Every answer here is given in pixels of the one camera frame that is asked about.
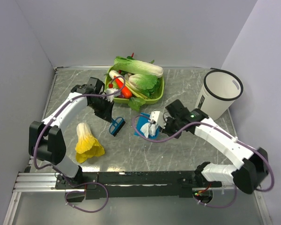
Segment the blue hand brush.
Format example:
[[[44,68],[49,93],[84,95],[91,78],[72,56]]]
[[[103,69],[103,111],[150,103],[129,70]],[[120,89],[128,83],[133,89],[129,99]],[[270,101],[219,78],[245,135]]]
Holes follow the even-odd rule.
[[[115,119],[112,119],[111,125],[109,127],[109,133],[112,136],[116,136],[118,132],[121,130],[121,128],[125,125],[125,120],[122,117],[117,117]]]

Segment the blue dustpan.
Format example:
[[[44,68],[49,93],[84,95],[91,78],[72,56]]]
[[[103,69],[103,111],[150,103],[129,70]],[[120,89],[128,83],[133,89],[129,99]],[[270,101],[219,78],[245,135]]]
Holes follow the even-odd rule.
[[[141,130],[141,128],[148,123],[148,120],[145,119],[145,117],[150,117],[150,114],[147,114],[147,113],[143,113],[141,112],[140,113],[141,116],[138,118],[137,120],[137,124],[136,124],[136,129],[138,132],[140,132],[143,136],[145,136],[144,132]],[[156,139],[159,135],[160,131],[159,131],[159,127],[157,127],[156,131],[155,131],[155,134],[154,135],[151,135],[150,133],[148,133],[148,139]]]

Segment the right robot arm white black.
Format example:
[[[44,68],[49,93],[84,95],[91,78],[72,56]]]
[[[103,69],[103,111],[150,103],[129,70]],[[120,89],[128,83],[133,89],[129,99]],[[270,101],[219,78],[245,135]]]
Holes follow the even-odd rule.
[[[195,175],[199,186],[205,187],[210,182],[219,181],[234,184],[246,194],[258,190],[258,186],[270,173],[265,149],[254,149],[244,144],[218,126],[203,111],[198,108],[189,111],[180,100],[166,106],[166,110],[169,117],[165,117],[162,112],[151,114],[163,133],[179,138],[183,130],[190,132],[211,144],[232,162],[230,165],[210,162],[199,165]]]

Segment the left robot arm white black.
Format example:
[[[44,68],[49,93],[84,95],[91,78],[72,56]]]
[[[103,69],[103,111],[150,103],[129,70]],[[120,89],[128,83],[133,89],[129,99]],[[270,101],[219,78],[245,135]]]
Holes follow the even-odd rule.
[[[90,107],[95,116],[112,122],[115,91],[107,91],[105,84],[91,77],[87,84],[74,86],[66,100],[41,122],[29,127],[29,154],[38,170],[51,166],[67,179],[72,188],[83,183],[82,168],[66,156],[67,147],[63,133],[73,118],[84,108]]]

